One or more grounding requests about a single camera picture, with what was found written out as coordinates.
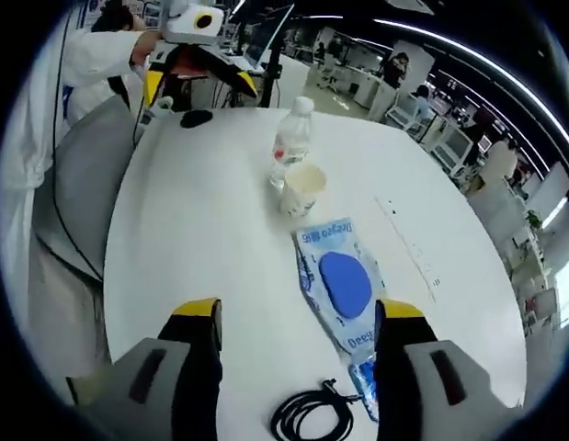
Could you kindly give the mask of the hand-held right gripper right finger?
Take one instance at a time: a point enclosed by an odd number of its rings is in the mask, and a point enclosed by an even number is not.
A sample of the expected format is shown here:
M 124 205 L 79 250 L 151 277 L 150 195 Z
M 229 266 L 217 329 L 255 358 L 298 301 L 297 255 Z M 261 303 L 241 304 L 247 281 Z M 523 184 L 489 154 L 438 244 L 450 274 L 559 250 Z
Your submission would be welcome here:
M 494 440 L 516 419 L 484 368 L 415 306 L 377 301 L 374 332 L 380 440 Z

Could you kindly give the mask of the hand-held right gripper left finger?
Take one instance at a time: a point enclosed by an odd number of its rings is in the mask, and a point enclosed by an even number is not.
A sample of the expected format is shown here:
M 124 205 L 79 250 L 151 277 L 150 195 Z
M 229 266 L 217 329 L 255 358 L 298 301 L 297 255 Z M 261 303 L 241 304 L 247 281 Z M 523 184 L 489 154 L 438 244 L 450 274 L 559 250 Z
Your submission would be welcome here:
M 103 440 L 215 440 L 221 351 L 221 301 L 191 300 L 155 338 L 67 385 Z

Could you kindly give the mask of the person's left hand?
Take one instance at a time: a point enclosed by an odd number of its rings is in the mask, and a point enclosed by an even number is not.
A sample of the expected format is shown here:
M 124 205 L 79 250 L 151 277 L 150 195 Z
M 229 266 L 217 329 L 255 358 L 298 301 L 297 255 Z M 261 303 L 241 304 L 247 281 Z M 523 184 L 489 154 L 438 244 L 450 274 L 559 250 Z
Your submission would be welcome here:
M 131 51 L 131 66 L 145 65 L 147 57 L 155 49 L 157 42 L 163 37 L 162 33 L 157 30 L 145 30 L 136 40 Z

